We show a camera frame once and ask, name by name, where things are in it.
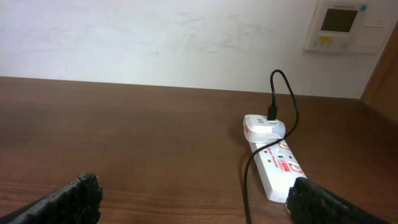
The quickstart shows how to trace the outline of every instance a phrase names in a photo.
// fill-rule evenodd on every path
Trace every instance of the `cord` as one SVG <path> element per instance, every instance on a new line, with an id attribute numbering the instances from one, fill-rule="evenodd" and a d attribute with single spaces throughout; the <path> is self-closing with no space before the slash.
<path id="1" fill-rule="evenodd" d="M 250 216 L 250 208 L 249 208 L 249 197 L 248 197 L 248 170 L 249 170 L 249 165 L 250 162 L 253 160 L 254 156 L 259 153 L 260 151 L 262 151 L 265 148 L 268 148 L 270 146 L 273 146 L 275 144 L 280 143 L 281 141 L 285 140 L 288 136 L 290 136 L 290 134 L 292 134 L 292 132 L 296 129 L 297 124 L 299 123 L 299 107 L 297 106 L 297 102 L 296 99 L 294 97 L 292 88 L 289 85 L 289 82 L 287 81 L 287 78 L 285 76 L 285 74 L 281 71 L 281 70 L 274 70 L 271 73 L 271 92 L 272 92 L 272 104 L 271 107 L 275 107 L 276 108 L 276 102 L 275 102 L 275 90 L 274 90 L 274 74 L 278 72 L 282 75 L 282 77 L 284 78 L 287 88 L 289 89 L 290 95 L 292 96 L 293 102 L 294 102 L 294 107 L 296 110 L 296 122 L 294 123 L 293 128 L 282 138 L 282 139 L 278 139 L 272 143 L 269 143 L 265 146 L 260 147 L 259 149 L 257 149 L 256 151 L 254 151 L 250 158 L 248 159 L 248 162 L 246 163 L 246 168 L 244 169 L 244 178 L 243 178 L 243 203 L 244 203 L 244 211 L 246 213 L 246 222 L 247 224 L 251 224 L 251 216 Z"/>

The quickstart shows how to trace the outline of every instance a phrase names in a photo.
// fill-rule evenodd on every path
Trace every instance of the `brown tabletop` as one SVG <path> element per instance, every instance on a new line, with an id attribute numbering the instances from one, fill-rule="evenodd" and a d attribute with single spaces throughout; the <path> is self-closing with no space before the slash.
<path id="1" fill-rule="evenodd" d="M 85 172 L 99 175 L 100 223 L 245 223 L 245 114 L 270 94 L 0 78 L 0 215 Z M 287 139 L 309 179 L 398 223 L 398 127 L 358 100 L 298 96 Z M 278 119 L 295 119 L 277 95 Z M 291 223 L 249 171 L 253 223 Z"/>

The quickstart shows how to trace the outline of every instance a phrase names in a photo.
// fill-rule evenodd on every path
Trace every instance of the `wall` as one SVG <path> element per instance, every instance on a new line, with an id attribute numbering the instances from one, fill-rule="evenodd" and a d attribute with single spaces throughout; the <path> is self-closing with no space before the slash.
<path id="1" fill-rule="evenodd" d="M 370 17 L 397 20 L 396 0 Z M 359 98 L 376 55 L 302 50 L 316 0 L 2 0 L 0 75 Z M 281 78 L 278 92 L 287 93 Z"/>

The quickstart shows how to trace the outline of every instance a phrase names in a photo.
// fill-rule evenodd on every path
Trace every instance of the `wooden door frame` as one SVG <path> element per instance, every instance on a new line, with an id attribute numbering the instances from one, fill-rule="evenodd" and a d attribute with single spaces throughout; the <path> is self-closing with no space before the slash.
<path id="1" fill-rule="evenodd" d="M 371 104 L 374 96 L 379 90 L 379 87 L 385 79 L 396 54 L 398 54 L 398 23 L 392 31 L 390 39 L 384 48 L 383 54 L 381 55 L 379 62 L 377 63 L 376 68 L 374 69 L 373 74 L 362 93 L 361 100 L 367 105 Z"/>

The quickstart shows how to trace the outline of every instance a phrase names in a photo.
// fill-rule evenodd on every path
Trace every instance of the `power strip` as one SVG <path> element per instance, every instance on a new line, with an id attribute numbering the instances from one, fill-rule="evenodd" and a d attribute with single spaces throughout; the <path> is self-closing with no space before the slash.
<path id="1" fill-rule="evenodd" d="M 243 126 L 252 152 L 283 138 L 285 134 L 283 122 L 268 121 L 266 116 L 261 115 L 246 115 Z M 254 160 L 267 198 L 271 201 L 285 203 L 296 178 L 307 178 L 284 140 L 262 150 L 254 156 Z"/>

